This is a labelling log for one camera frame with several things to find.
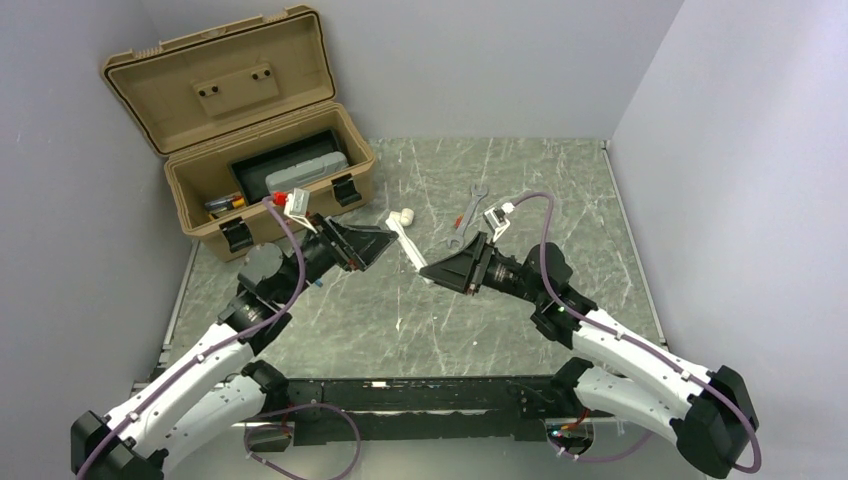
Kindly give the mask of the white remote control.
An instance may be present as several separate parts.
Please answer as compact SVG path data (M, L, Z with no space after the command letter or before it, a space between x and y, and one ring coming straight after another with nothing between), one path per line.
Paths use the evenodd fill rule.
M392 217L387 218L385 220L385 224L398 236L397 241L401 245L402 250L414 266L415 270L420 271L424 268L427 265L427 261L415 243L408 237L405 227L401 225L398 220Z

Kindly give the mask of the white pvc elbow fitting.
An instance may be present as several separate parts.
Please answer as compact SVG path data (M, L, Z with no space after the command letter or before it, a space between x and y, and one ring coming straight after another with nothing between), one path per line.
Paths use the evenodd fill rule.
M399 211L391 211L389 219L396 224L406 228L412 225L415 219L415 212L410 208L402 208Z

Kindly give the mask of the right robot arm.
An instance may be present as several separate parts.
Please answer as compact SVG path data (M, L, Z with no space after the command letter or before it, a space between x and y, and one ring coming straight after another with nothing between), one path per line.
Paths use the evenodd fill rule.
M570 285L573 271L555 244L538 244L518 261L479 233L419 273L457 293L487 287L532 303L535 328L574 354L550 380L560 413L600 411L635 423L712 478L742 468L759 420L741 375L684 360L615 320Z

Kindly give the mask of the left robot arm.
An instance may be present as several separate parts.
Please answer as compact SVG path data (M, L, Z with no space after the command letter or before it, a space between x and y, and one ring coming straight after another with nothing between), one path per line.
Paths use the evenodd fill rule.
M365 271L398 238L379 226L339 224L314 214L287 255L252 247L236 294L184 355L108 413L71 427L71 470L79 479L163 479L232 424L279 417L288 380L258 360L291 321L299 295L334 267Z

